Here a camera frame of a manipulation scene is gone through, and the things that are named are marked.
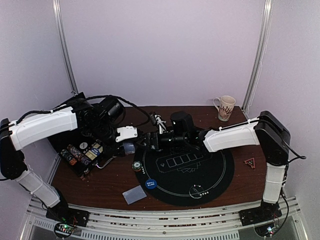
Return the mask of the blue small blind button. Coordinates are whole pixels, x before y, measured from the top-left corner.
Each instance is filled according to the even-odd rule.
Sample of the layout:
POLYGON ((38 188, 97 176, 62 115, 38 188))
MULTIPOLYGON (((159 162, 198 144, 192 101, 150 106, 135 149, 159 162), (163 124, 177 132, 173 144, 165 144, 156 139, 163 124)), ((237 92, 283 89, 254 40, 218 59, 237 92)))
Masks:
POLYGON ((155 179, 148 179, 145 181, 145 187, 149 190, 153 190, 157 187, 157 181, 155 179))

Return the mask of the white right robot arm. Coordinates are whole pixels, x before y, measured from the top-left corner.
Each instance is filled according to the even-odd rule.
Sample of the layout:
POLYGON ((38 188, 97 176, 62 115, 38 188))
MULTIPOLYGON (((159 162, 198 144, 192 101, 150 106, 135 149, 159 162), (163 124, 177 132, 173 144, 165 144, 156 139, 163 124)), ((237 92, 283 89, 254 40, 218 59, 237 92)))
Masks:
POLYGON ((268 220, 285 183, 290 133, 268 111, 243 123, 220 128, 196 127, 192 116, 170 116, 167 132, 148 133, 134 157, 136 178, 155 199, 175 207, 208 205, 231 192, 250 160, 258 159, 262 206, 259 220, 268 220))

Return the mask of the stack of poker chips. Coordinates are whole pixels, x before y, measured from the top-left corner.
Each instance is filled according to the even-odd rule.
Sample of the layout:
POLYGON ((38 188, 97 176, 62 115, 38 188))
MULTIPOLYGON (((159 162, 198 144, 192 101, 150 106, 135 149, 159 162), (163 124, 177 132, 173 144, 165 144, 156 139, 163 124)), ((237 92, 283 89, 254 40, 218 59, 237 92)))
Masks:
POLYGON ((139 172, 142 170, 142 163, 140 161, 134 161, 132 163, 132 169, 135 171, 135 172, 139 172))

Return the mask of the dealt cards front pile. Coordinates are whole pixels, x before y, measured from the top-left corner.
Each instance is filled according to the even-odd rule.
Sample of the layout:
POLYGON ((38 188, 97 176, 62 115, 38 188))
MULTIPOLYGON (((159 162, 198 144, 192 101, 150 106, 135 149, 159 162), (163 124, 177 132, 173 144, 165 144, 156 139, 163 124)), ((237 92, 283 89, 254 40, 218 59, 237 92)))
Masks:
POLYGON ((140 201, 147 197, 147 194, 143 190, 143 188, 138 185, 134 188, 131 188, 125 192, 122 193, 122 196, 124 197, 124 200, 128 205, 133 204, 137 201, 140 201))

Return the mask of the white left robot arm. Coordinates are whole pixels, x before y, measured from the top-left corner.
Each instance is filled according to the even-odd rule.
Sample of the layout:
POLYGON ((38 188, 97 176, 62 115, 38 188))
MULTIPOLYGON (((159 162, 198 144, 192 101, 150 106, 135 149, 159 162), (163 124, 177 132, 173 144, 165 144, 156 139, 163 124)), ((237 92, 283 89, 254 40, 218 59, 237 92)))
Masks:
POLYGON ((18 120, 0 123, 0 172, 5 180, 14 180, 38 197, 61 222, 72 218, 63 195, 25 163, 22 149, 54 135, 74 130, 86 131, 111 146, 139 136, 135 126, 114 127, 109 114, 94 107, 61 105, 48 111, 31 111, 18 120))

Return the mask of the grey cloth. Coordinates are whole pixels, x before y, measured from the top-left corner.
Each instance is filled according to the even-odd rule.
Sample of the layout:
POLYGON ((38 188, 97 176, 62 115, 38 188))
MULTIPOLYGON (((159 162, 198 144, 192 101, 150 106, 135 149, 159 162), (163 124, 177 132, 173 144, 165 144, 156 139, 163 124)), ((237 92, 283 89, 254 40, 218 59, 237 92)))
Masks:
POLYGON ((126 155, 131 155, 131 154, 134 154, 136 152, 135 144, 133 142, 131 142, 131 141, 123 142, 122 146, 123 146, 124 153, 126 155))

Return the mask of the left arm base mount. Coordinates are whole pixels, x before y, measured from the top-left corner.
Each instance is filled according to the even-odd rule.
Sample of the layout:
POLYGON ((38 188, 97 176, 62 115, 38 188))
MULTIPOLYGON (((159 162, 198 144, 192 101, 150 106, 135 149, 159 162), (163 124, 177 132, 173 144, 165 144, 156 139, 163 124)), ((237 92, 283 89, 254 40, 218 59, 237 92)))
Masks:
POLYGON ((61 239, 66 239, 75 233, 78 227, 86 227, 90 213, 85 210, 69 208, 66 214, 58 215, 51 208, 46 211, 48 219, 55 220, 53 232, 61 239))

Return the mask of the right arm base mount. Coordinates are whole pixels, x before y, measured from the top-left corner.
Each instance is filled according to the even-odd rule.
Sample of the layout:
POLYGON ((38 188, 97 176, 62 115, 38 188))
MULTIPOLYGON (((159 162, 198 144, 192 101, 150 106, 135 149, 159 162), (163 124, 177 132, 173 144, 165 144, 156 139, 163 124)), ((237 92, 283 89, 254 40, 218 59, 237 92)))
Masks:
POLYGON ((276 233, 280 227, 281 216, 282 211, 279 206, 275 208, 259 206, 239 212, 242 226, 253 225, 255 233, 264 238, 272 237, 276 233))

